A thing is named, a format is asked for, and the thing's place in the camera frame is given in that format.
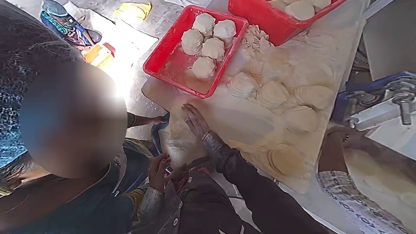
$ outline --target forearm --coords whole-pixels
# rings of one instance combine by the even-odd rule
[[[258,174],[238,150],[231,149],[217,134],[210,132],[204,138],[210,154],[220,156],[217,172],[237,186],[245,204],[253,212],[253,221],[263,233],[282,232],[325,233],[325,230],[288,193],[272,180]]]
[[[318,172],[340,171],[348,173],[342,148],[342,137],[343,134],[340,132],[334,132],[327,136],[325,143],[322,145]]]
[[[127,112],[127,119],[127,128],[151,124],[154,120],[154,118],[138,116],[130,112]]]

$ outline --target gray sleeve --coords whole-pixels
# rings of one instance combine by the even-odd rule
[[[159,214],[161,208],[163,207],[164,198],[164,193],[149,187],[137,212],[139,222],[147,223],[152,221],[154,217]]]

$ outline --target woman's hand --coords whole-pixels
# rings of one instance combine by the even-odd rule
[[[184,167],[186,167],[186,163],[182,164],[182,166],[173,170],[173,172],[165,177],[165,182],[168,183],[169,180],[172,182],[180,182],[186,175],[188,171],[184,171]]]
[[[198,139],[202,139],[205,134],[209,131],[208,124],[201,113],[191,104],[184,104],[182,107],[185,113],[184,121],[191,129],[191,132]]]
[[[161,192],[165,192],[165,169],[170,165],[169,154],[163,153],[157,156],[149,168],[149,186]]]

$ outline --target flour-dusted hand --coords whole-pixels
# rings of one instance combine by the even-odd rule
[[[170,165],[169,154],[163,153],[157,156],[149,168],[149,186],[161,192],[165,192],[165,169]]]
[[[191,129],[191,132],[198,139],[202,139],[209,131],[208,124],[206,123],[204,117],[195,108],[195,106],[189,103],[184,104],[182,110],[185,113],[184,121]]]

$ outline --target sleeve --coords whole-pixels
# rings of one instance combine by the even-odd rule
[[[127,112],[127,128],[132,127],[135,121],[136,121],[136,115],[130,112]]]
[[[237,186],[254,223],[262,233],[325,233],[296,200],[281,190],[272,180],[261,176],[257,169],[245,161],[238,150],[230,148],[214,132],[203,139],[208,153],[213,157],[217,172]]]
[[[362,194],[348,173],[324,171],[317,174],[317,179],[322,190],[363,233],[413,234],[398,218]]]
[[[133,206],[134,206],[133,215],[132,215],[133,221],[139,220],[137,217],[137,211],[139,210],[139,206],[141,202],[143,201],[144,195],[148,188],[149,188],[149,184],[143,184],[139,188],[125,194],[133,202]]]
[[[153,221],[163,208],[164,198],[164,193],[149,187],[137,212],[139,222],[148,223]]]

